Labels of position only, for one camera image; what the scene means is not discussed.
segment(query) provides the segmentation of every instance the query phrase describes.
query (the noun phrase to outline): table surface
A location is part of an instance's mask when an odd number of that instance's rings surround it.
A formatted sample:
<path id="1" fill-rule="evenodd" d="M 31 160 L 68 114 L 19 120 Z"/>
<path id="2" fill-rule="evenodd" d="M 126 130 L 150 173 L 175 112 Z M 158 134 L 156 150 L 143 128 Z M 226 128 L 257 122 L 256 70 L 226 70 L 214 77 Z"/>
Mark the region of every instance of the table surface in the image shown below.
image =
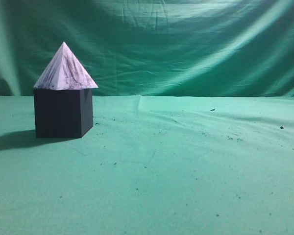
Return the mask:
<path id="1" fill-rule="evenodd" d="M 0 96 L 0 235 L 294 235 L 294 97 L 93 97 L 81 139 Z"/>

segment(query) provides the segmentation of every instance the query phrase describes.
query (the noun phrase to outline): toy house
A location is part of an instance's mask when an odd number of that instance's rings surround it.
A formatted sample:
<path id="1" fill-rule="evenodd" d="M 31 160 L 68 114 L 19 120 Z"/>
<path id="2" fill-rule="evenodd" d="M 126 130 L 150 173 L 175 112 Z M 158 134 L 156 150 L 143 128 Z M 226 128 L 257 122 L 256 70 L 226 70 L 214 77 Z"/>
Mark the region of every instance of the toy house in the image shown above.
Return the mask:
<path id="1" fill-rule="evenodd" d="M 97 84 L 63 42 L 34 85 L 36 137 L 81 138 L 93 127 Z"/>

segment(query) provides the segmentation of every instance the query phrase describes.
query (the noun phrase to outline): pyramid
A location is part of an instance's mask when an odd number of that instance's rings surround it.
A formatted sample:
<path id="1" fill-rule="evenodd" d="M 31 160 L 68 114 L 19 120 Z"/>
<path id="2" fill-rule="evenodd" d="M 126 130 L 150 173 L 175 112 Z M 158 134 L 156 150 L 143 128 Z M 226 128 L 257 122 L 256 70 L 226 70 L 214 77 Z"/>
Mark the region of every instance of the pyramid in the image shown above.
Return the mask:
<path id="1" fill-rule="evenodd" d="M 60 91 L 98 88 L 98 86 L 63 42 L 34 88 Z"/>

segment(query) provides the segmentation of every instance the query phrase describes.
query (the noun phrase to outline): cube face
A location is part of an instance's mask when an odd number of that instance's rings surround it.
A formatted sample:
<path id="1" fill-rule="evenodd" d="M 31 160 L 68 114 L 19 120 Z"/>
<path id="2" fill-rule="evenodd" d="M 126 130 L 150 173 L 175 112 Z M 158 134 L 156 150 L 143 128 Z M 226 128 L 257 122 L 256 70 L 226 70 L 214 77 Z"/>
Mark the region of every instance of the cube face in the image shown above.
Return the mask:
<path id="1" fill-rule="evenodd" d="M 91 89 L 34 89 L 36 137 L 81 138 L 93 127 Z"/>

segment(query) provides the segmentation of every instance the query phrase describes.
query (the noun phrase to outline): green cloth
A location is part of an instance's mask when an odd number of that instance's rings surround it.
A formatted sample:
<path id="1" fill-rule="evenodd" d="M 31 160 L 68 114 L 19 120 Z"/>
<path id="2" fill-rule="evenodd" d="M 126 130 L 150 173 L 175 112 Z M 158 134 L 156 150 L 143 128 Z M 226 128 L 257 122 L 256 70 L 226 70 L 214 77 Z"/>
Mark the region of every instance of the green cloth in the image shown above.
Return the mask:
<path id="1" fill-rule="evenodd" d="M 294 0 L 0 0 L 0 95 L 63 41 L 94 95 L 294 96 Z"/>
<path id="2" fill-rule="evenodd" d="M 36 139 L 33 97 L 0 96 L 0 235 L 294 234 L 294 97 L 93 106 L 82 139 Z"/>

